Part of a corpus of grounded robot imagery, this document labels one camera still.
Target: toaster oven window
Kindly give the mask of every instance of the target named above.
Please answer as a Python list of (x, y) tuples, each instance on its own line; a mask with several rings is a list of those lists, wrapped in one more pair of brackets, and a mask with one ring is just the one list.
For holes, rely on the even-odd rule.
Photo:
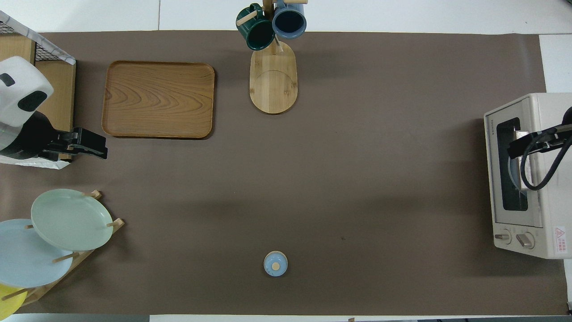
[(516, 160), (511, 162), (507, 149), (509, 143), (514, 141), (514, 132), (521, 129), (518, 117), (502, 122), (496, 127), (496, 137), (499, 148), (500, 186), (502, 189), (502, 205), (505, 210), (526, 211), (529, 208), (526, 191), (521, 191), (513, 183), (520, 180), (518, 177), (519, 164)]

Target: green mug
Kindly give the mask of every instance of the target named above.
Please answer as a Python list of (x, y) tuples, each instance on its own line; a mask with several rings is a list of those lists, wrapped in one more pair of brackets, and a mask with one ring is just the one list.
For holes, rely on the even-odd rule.
[(262, 50), (272, 43), (274, 40), (274, 29), (272, 29), (272, 22), (264, 18), (262, 7), (258, 3), (253, 3), (248, 8), (242, 9), (236, 17), (238, 21), (240, 18), (247, 16), (256, 11), (256, 16), (244, 22), (236, 28), (243, 35), (247, 41), (247, 46), (252, 50)]

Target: black cable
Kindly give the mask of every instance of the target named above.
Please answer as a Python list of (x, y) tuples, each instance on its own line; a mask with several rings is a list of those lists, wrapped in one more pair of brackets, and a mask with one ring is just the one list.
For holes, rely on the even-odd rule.
[(521, 178), (522, 178), (522, 182), (524, 182), (525, 186), (533, 191), (538, 191), (542, 188), (544, 188), (544, 186), (548, 183), (548, 181), (550, 181), (550, 179), (552, 179), (552, 176), (554, 175), (554, 173), (556, 172), (556, 169), (558, 168), (558, 166), (560, 165), (560, 162), (562, 161), (562, 159), (564, 158), (564, 154), (566, 154), (566, 152), (568, 151), (568, 149), (570, 148), (570, 146), (572, 145), (572, 138), (568, 138), (566, 140), (566, 142), (564, 143), (564, 145), (562, 146), (562, 148), (560, 149), (560, 152), (558, 153), (558, 155), (556, 156), (556, 158), (554, 159), (554, 162), (552, 163), (552, 165), (550, 166), (550, 169), (548, 170), (548, 172), (546, 173), (546, 176), (544, 177), (544, 179), (542, 179), (542, 181), (536, 185), (533, 186), (528, 179), (526, 178), (526, 172), (525, 172), (525, 164), (526, 164), (526, 158), (528, 157), (530, 151), (533, 149), (533, 147), (539, 143), (542, 139), (544, 139), (545, 137), (554, 134), (556, 131), (555, 128), (550, 128), (548, 130), (543, 131), (540, 135), (538, 135), (536, 137), (536, 139), (534, 139), (533, 141), (531, 141), (529, 143), (529, 145), (526, 147), (525, 152), (522, 154), (522, 161), (521, 161)]

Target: wooden tray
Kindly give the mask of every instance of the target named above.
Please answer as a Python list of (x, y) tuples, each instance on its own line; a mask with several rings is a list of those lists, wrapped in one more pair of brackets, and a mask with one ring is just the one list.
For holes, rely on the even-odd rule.
[(206, 137), (212, 128), (215, 71), (189, 62), (109, 65), (101, 125), (128, 138)]

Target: small blue container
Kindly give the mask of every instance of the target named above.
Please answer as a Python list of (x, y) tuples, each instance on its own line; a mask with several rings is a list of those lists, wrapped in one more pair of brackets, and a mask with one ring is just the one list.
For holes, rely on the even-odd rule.
[(282, 276), (288, 269), (288, 259), (284, 253), (274, 250), (264, 257), (264, 270), (270, 276)]

